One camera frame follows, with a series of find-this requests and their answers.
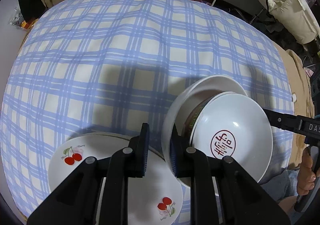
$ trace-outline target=ceramic bowl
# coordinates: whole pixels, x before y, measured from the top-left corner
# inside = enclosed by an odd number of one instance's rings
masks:
[[[189,139],[189,142],[191,143],[191,139],[194,132],[194,127],[196,126],[199,115],[201,112],[205,109],[208,102],[210,102],[212,99],[216,99],[224,94],[229,94],[232,92],[222,92],[216,96],[213,96],[212,98],[206,99],[205,101],[201,102],[199,105],[195,107],[195,109],[190,113],[188,118],[186,119],[186,122],[184,124],[184,128],[182,130],[182,136]]]
[[[193,85],[184,90],[172,103],[161,133],[161,146],[164,159],[172,172],[170,162],[170,140],[173,125],[176,124],[178,134],[181,135],[187,117],[204,100],[218,95],[222,92],[231,91],[246,96],[242,86],[232,78],[224,75],[212,75],[198,80]],[[184,186],[188,184],[178,179]]]
[[[191,145],[207,156],[232,156],[257,182],[272,155],[271,126],[251,98],[229,93],[211,99],[193,127]]]

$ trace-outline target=blue plaid blanket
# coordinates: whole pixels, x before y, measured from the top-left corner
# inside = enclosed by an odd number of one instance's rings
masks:
[[[195,81],[224,74],[262,107],[293,113],[283,62],[270,39],[228,13],[190,0],[66,0],[31,30],[12,67],[1,111],[1,155],[17,207],[29,216],[47,197],[51,156],[93,131],[135,136],[161,128]],[[273,129],[265,178],[288,164],[292,133]],[[190,191],[176,224],[188,224]]]

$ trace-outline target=human hand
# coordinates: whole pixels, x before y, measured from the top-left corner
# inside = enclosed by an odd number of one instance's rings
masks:
[[[315,187],[314,181],[316,177],[320,177],[320,169],[315,174],[312,172],[313,160],[309,155],[309,149],[305,148],[302,153],[302,163],[300,164],[300,170],[298,173],[297,193],[299,195],[307,195],[309,190]]]

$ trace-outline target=dish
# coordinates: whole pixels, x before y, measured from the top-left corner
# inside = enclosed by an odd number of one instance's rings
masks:
[[[58,147],[49,163],[50,190],[53,191],[88,156],[98,160],[110,157],[128,143],[119,137],[94,133],[68,140]],[[65,161],[68,157],[74,161]],[[149,150],[145,177],[129,178],[128,181],[128,224],[170,225],[179,215],[182,203],[181,184],[164,160]]]
[[[185,91],[179,94],[171,104],[164,119],[161,132],[162,151],[165,162],[169,166],[171,172],[170,140],[173,125],[176,125],[178,134],[181,134],[187,117],[199,103],[225,91],[231,91],[246,96],[246,92],[242,86],[232,78],[224,75],[211,75],[198,80],[196,83],[189,86]],[[183,179],[178,180],[184,186],[189,187],[188,184],[183,182]]]
[[[263,109],[251,98],[229,93],[213,98],[194,126],[191,145],[207,156],[232,156],[257,182],[272,155],[271,126]]]

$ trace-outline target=metal screw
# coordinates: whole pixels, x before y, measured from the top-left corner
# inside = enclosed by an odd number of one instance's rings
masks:
[[[85,162],[86,162],[87,164],[93,164],[95,161],[96,161],[96,160],[95,160],[94,157],[92,157],[92,156],[89,156],[89,157],[87,157],[87,158],[85,159]]]
[[[193,147],[188,147],[188,148],[186,149],[186,151],[187,151],[189,154],[193,154],[193,153],[196,152],[196,149],[193,148]]]
[[[132,151],[133,151],[132,148],[129,148],[129,147],[124,148],[124,149],[122,150],[122,152],[125,153],[125,154],[130,154]]]
[[[223,160],[228,164],[233,162],[233,158],[231,156],[225,156]]]

